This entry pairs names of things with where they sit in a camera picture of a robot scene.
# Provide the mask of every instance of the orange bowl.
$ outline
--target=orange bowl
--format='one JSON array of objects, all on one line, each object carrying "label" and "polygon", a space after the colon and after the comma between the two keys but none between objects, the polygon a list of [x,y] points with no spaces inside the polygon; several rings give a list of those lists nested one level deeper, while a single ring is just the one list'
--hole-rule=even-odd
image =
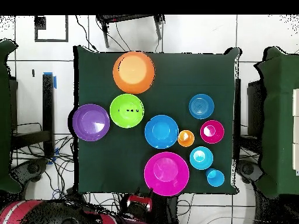
[{"label": "orange bowl", "polygon": [[178,142],[183,147],[189,147],[194,142],[194,135],[191,131],[184,130],[179,133]]},{"label": "orange bowl", "polygon": [[143,52],[129,51],[116,60],[113,78],[122,91],[131,94],[143,93],[154,81],[154,63]]}]

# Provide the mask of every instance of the small blue bowl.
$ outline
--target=small blue bowl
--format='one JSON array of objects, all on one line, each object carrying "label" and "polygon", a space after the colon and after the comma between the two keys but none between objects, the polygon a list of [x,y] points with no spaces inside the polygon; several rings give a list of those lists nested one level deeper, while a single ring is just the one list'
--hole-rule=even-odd
[{"label": "small blue bowl", "polygon": [[194,118],[209,118],[214,111],[214,102],[209,95],[197,94],[189,102],[189,111]]},{"label": "small blue bowl", "polygon": [[206,147],[197,147],[191,151],[190,163],[193,167],[199,170],[209,168],[213,162],[213,154]]},{"label": "small blue bowl", "polygon": [[213,187],[221,186],[224,183],[224,174],[216,169],[209,168],[206,171],[207,181]]}]

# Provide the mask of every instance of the green bowl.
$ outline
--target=green bowl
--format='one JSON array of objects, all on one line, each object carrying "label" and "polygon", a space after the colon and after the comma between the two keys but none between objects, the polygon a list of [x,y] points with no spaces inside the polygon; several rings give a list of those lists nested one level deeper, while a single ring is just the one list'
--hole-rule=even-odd
[{"label": "green bowl", "polygon": [[144,115],[143,103],[133,94],[118,95],[110,105],[112,121],[122,128],[131,128],[140,123]]}]

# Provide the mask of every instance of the pink bowl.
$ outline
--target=pink bowl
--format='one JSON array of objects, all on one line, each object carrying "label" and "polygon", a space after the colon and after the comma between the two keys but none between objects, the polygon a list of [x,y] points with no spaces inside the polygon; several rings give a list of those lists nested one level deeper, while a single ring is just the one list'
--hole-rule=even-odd
[{"label": "pink bowl", "polygon": [[216,144],[223,139],[224,128],[220,122],[209,120],[201,126],[200,136],[204,142],[207,142],[208,144]]},{"label": "pink bowl", "polygon": [[188,179],[187,163],[172,152],[156,154],[145,165],[145,183],[161,196],[169,197],[180,193],[186,187]]}]

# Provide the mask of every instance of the green cloth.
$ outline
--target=green cloth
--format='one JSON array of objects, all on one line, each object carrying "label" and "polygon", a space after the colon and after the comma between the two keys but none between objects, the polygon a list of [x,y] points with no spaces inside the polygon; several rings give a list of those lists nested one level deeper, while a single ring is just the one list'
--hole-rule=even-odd
[{"label": "green cloth", "polygon": [[261,161],[265,175],[256,186],[269,198],[299,194],[299,177],[293,170],[293,89],[299,88],[299,55],[285,55],[271,47],[258,68],[267,97]]},{"label": "green cloth", "polygon": [[[113,80],[112,69],[120,52],[90,52],[78,49],[79,105],[92,103],[109,113],[112,100],[124,92]],[[239,49],[223,54],[157,54],[147,53],[155,65],[152,86],[137,97],[145,109],[144,118],[134,128],[124,129],[110,121],[108,133],[96,142],[79,140],[79,192],[132,193],[140,187],[148,192],[144,167],[155,154],[169,151],[188,163],[190,177],[183,193],[235,194],[231,185],[232,114],[234,103],[234,61]],[[197,120],[189,113],[189,101],[198,94],[212,97],[215,110],[210,118]],[[195,135],[192,146],[184,148],[176,142],[168,149],[155,149],[144,137],[146,123],[155,115],[172,117],[179,130]],[[220,121],[225,129],[217,144],[205,143],[199,129],[207,120]],[[197,170],[189,162],[191,151],[206,146],[214,155],[212,167],[221,170],[225,182],[220,187],[208,184],[205,170]]]},{"label": "green cloth", "polygon": [[9,74],[6,65],[8,55],[16,49],[10,40],[0,40],[0,190],[9,193],[21,191],[20,184],[9,175],[11,165],[11,93],[9,91]]}]

